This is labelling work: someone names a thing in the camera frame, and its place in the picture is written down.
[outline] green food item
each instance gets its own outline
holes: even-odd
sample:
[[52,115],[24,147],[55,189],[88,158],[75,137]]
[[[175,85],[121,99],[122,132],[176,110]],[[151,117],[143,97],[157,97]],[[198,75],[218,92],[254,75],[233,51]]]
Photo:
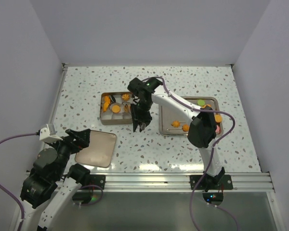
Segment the green food item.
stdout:
[[200,107],[202,107],[202,106],[204,106],[204,105],[206,104],[206,102],[205,102],[204,100],[198,100],[198,101],[197,101],[197,104],[198,104]]

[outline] small round object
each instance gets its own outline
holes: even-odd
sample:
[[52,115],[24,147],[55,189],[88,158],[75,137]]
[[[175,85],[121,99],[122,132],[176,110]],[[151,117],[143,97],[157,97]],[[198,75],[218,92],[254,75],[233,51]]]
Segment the small round object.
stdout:
[[204,105],[206,104],[206,102],[204,102],[204,100],[198,100],[198,101],[197,101],[197,104],[198,104],[200,107],[202,107],[202,106],[204,106]]
[[114,105],[111,110],[113,113],[119,113],[121,108],[119,105]]
[[219,115],[219,114],[215,115],[214,117],[215,117],[215,121],[216,121],[216,123],[221,123],[222,120],[223,120],[222,116]]
[[177,121],[177,120],[175,120],[175,121],[172,122],[171,125],[172,125],[174,128],[178,128],[178,127],[180,126],[180,122]]
[[108,102],[105,102],[104,105],[103,105],[103,111],[107,111],[107,108],[109,107],[109,103]]
[[183,130],[183,131],[188,131],[188,130],[189,130],[189,126],[188,126],[187,124],[184,124],[184,125],[182,126],[182,130]]
[[215,130],[215,133],[216,134],[219,134],[221,132],[221,128],[220,128],[220,126],[216,126],[216,130]]
[[129,100],[130,99],[130,95],[129,94],[123,94],[122,95],[122,100],[123,101],[127,101],[127,100]]
[[110,97],[107,95],[104,97],[105,103],[110,104]]

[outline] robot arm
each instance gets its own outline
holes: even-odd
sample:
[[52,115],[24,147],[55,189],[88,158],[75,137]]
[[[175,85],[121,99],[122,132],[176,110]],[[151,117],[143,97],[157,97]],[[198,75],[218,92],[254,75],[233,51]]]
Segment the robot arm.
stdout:
[[[137,97],[134,101],[135,104],[131,105],[134,132],[138,126],[140,127],[139,131],[141,132],[150,124],[152,117],[149,110],[152,103],[171,108],[175,113],[182,115],[187,124],[189,124],[188,140],[199,149],[204,168],[208,166],[212,144],[216,137],[216,122],[213,113],[196,112],[183,106],[170,97],[170,94],[180,102],[190,105],[192,108],[201,109],[199,106],[188,102],[172,91],[168,90],[169,93],[167,93],[162,82],[154,77],[146,82],[134,78],[128,85],[128,90]],[[223,173],[224,169],[219,161],[217,151],[214,150],[213,160],[207,174],[217,183],[223,176]]]
[[25,210],[21,231],[50,231],[57,216],[75,192],[87,184],[90,171],[80,164],[73,165],[56,196],[56,182],[63,175],[71,154],[89,146],[90,129],[66,130],[68,136],[57,136],[52,124],[40,130],[39,139],[52,148],[43,149],[33,163],[29,177],[23,183],[20,197]]

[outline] cable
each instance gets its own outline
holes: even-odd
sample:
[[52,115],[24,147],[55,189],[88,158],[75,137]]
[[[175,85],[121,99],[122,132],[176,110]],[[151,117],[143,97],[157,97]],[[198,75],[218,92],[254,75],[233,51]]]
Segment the cable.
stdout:
[[[8,141],[8,140],[14,139],[14,138],[25,137],[25,136],[37,136],[38,134],[39,134],[39,132],[38,132],[38,133],[29,133],[29,134],[23,134],[23,135],[10,136],[10,137],[8,137],[8,138],[5,138],[5,139],[1,140],[1,141],[0,141],[0,144],[2,144],[3,142],[6,142],[6,141]],[[23,205],[21,204],[20,200],[18,200],[18,198],[17,198],[13,193],[11,193],[9,190],[7,190],[7,189],[6,189],[4,186],[2,186],[1,184],[0,184],[0,189],[1,189],[2,191],[4,191],[6,194],[8,194],[11,198],[13,198],[13,200],[16,201],[16,203],[18,204],[18,206],[19,206],[19,208],[20,208],[21,221],[20,221],[20,223],[19,223],[19,225],[18,225],[18,229],[17,229],[17,231],[20,231],[20,229],[21,229],[21,227],[22,227],[22,225],[23,225],[23,220],[24,220],[24,218],[25,218],[25,209],[24,209]]]
[[88,203],[88,204],[79,203],[80,206],[94,205],[94,204],[96,204],[96,203],[98,203],[98,202],[101,201],[101,199],[102,199],[102,197],[103,197],[103,195],[104,195],[104,192],[103,192],[103,189],[102,189],[100,186],[95,185],[95,184],[91,184],[91,185],[82,186],[79,190],[81,190],[81,189],[86,189],[86,188],[92,188],[92,187],[101,190],[101,196],[100,196],[96,201],[94,201],[93,203]]
[[[209,160],[209,163],[208,163],[208,166],[207,168],[205,169],[203,175],[200,177],[200,179],[198,180],[198,182],[196,183],[196,185],[194,186],[193,190],[192,190],[192,194],[191,194],[191,197],[190,197],[190,202],[189,202],[189,213],[190,213],[190,216],[191,216],[191,219],[192,219],[192,222],[195,226],[195,228],[198,230],[198,231],[201,231],[200,227],[197,225],[196,221],[195,221],[195,218],[194,218],[194,213],[193,213],[193,198],[194,198],[194,194],[195,194],[195,190],[196,188],[198,187],[198,185],[202,182],[203,178],[205,177],[205,175],[207,174],[208,170],[209,170],[209,167],[212,163],[212,160],[213,160],[213,155],[214,155],[214,148],[215,146],[219,143],[219,141],[221,141],[221,139],[223,139],[225,136],[227,136],[230,132],[232,132],[232,130],[235,128],[235,125],[236,125],[236,121],[235,121],[235,118],[230,115],[229,113],[227,112],[223,112],[223,111],[215,111],[215,110],[202,110],[202,109],[196,109],[196,108],[192,108],[191,106],[185,104],[184,102],[180,101],[179,99],[177,99],[176,97],[174,97],[172,94],[169,93],[169,90],[167,89],[166,87],[166,83],[165,83],[165,79],[163,77],[149,77],[149,78],[146,78],[146,79],[143,79],[142,81],[146,81],[150,78],[159,78],[162,80],[163,82],[163,87],[164,87],[164,90],[167,92],[167,94],[173,99],[175,100],[176,102],[178,102],[179,104],[181,104],[182,106],[190,109],[190,110],[193,110],[195,112],[208,112],[208,113],[220,113],[220,114],[224,114],[228,117],[230,117],[230,119],[232,120],[232,127],[225,133],[223,134],[219,139],[217,139],[213,145],[212,145],[212,150],[211,150],[211,156],[210,156],[210,160]],[[228,212],[226,209],[223,209],[223,208],[220,208],[218,207],[220,210],[228,213],[235,221],[236,223],[236,230],[239,231],[241,230],[240,228],[240,225],[237,221],[237,219],[235,218],[235,216],[233,216],[230,212]]]

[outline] orange food item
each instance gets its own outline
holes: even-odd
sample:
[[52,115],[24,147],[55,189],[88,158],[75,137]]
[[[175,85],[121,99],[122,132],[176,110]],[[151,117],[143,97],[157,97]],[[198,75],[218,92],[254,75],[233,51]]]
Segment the orange food item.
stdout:
[[206,105],[202,106],[201,108],[205,108],[206,106],[211,107],[211,104],[206,104]]
[[118,105],[114,105],[111,110],[113,111],[113,113],[119,113],[120,112],[120,106]]
[[109,103],[108,102],[105,102],[104,105],[103,105],[103,111],[107,111],[107,108],[109,107]]
[[171,125],[175,128],[178,128],[180,126],[180,122],[175,120],[175,121],[173,121],[173,123]]
[[223,120],[223,118],[222,118],[221,115],[215,115],[214,117],[215,117],[215,121],[216,121],[216,123],[221,123],[222,120]]
[[110,97],[107,95],[104,97],[105,102],[107,102],[108,104],[110,104]]
[[188,130],[189,130],[189,126],[188,126],[187,124],[184,124],[184,125],[182,126],[182,130],[183,130],[183,131],[188,131]]
[[130,99],[130,95],[129,94],[123,94],[122,95],[122,100],[127,101]]

